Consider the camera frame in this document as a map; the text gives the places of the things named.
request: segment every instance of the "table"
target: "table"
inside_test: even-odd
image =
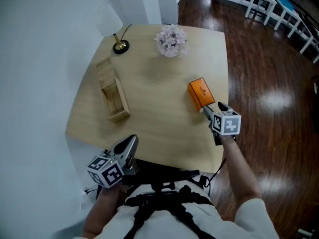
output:
[[[282,2],[280,2],[280,0],[275,0],[275,1],[276,1],[276,2],[280,5],[280,7],[283,9],[283,12],[281,13],[280,18],[279,18],[277,24],[275,25],[275,28],[274,28],[275,31],[277,31],[277,29],[278,29],[279,25],[281,24],[281,22],[283,21],[283,19],[284,19],[286,13],[288,13],[288,14],[290,15],[287,24],[289,24],[289,21],[290,21],[291,17],[295,18],[296,21],[297,21],[297,22],[295,23],[295,25],[293,26],[293,28],[291,29],[290,33],[288,34],[288,38],[290,38],[290,37],[293,35],[293,33],[296,31],[296,29],[297,29],[299,23],[301,22],[301,18],[299,17],[299,14],[298,14],[295,10],[290,10],[290,9],[288,9],[286,6],[283,5]]]
[[[273,13],[273,10],[274,10],[274,8],[275,8],[275,6],[276,6],[276,4],[277,4],[277,2],[276,2],[275,0],[266,0],[266,1],[268,1],[270,4],[269,4],[268,9],[267,9],[267,12],[266,12],[266,15],[267,15],[267,16],[266,16],[266,19],[265,19],[265,21],[264,21],[264,25],[267,24],[267,22],[268,22],[268,20],[269,20],[269,18],[270,18],[270,15]],[[259,9],[259,6],[260,6],[261,2],[262,2],[262,0],[259,0],[259,1],[258,1],[258,5],[257,5],[257,8],[256,8],[257,11],[258,11],[258,9]],[[247,18],[248,15],[249,15],[249,12],[250,12],[251,7],[253,6],[253,3],[254,3],[254,0],[250,0],[249,5],[248,5],[248,8],[247,8],[247,10],[246,10],[246,14],[245,14],[245,17],[246,17],[246,18]]]
[[[190,50],[175,58],[163,57],[156,50],[154,38],[161,25],[132,25],[125,33],[130,49],[122,55],[112,53],[112,37],[104,38],[83,77],[67,134],[106,149],[122,137],[137,134],[137,159],[216,172],[223,147],[215,145],[207,119],[197,112],[187,84],[204,77],[216,101],[228,103],[225,36],[207,29],[181,28],[187,33]],[[131,112],[116,123],[106,120],[96,75],[96,65],[109,57]]]
[[[308,31],[309,33],[309,38],[306,42],[306,44],[303,46],[303,48],[300,50],[300,53],[302,54],[305,49],[308,48],[308,46],[313,43],[314,47],[316,50],[318,50],[318,45],[319,45],[319,31],[317,30],[317,28],[315,28],[313,26],[313,24],[305,17],[301,14],[300,16],[301,18],[301,22],[303,23],[303,29],[300,32],[300,36],[302,37],[303,33],[305,30]],[[319,55],[313,60],[313,63],[316,63],[319,59]]]

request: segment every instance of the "small wooden crate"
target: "small wooden crate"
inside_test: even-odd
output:
[[[106,59],[96,66],[107,119],[116,122],[130,116],[121,82],[115,77],[111,59]]]

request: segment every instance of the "lamp cord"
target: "lamp cord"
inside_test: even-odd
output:
[[[86,194],[88,194],[88,193],[90,193],[90,192],[92,192],[92,191],[96,191],[97,189],[93,189],[93,190],[90,190],[90,191],[85,191],[86,192]]]
[[[124,33],[123,33],[123,35],[122,35],[122,37],[121,37],[121,40],[123,39],[124,34],[126,33],[126,31],[129,29],[129,27],[130,27],[131,25],[129,25],[129,26],[125,29],[125,31],[124,31]]]

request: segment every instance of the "white flower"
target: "white flower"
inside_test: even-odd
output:
[[[165,25],[154,39],[158,51],[166,57],[174,57],[180,53],[187,53],[186,33],[177,25]]]

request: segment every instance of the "black cable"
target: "black cable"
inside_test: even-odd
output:
[[[86,191],[88,191],[88,190],[90,190],[90,189],[93,189],[94,187],[96,187],[97,185],[94,185],[94,186],[92,186],[91,188],[88,188],[88,189],[86,189],[86,190],[84,190],[84,192],[86,192]]]
[[[92,191],[96,191],[97,189],[93,189],[93,190],[90,190],[90,191],[85,191],[86,192],[86,194],[89,194],[90,192],[92,192]]]
[[[121,40],[123,39],[124,34],[126,33],[126,31],[129,29],[129,27],[130,27],[131,25],[129,25],[129,26],[125,29],[124,33],[122,34]]]
[[[205,186],[205,188],[207,188],[209,186],[209,190],[208,190],[208,195],[209,196],[210,196],[210,188],[211,188],[210,182],[215,178],[216,174],[220,171],[220,169],[223,167],[225,162],[226,162],[226,158],[224,158],[223,162],[221,162],[220,167],[218,168],[217,172],[210,179],[207,178],[208,179],[208,185]]]
[[[223,165],[226,162],[226,158],[224,158],[223,162],[221,162],[220,167],[218,168],[217,172],[210,178],[209,183],[212,181],[212,179],[214,179],[214,177],[216,176],[216,174],[220,171],[220,169],[223,167]]]

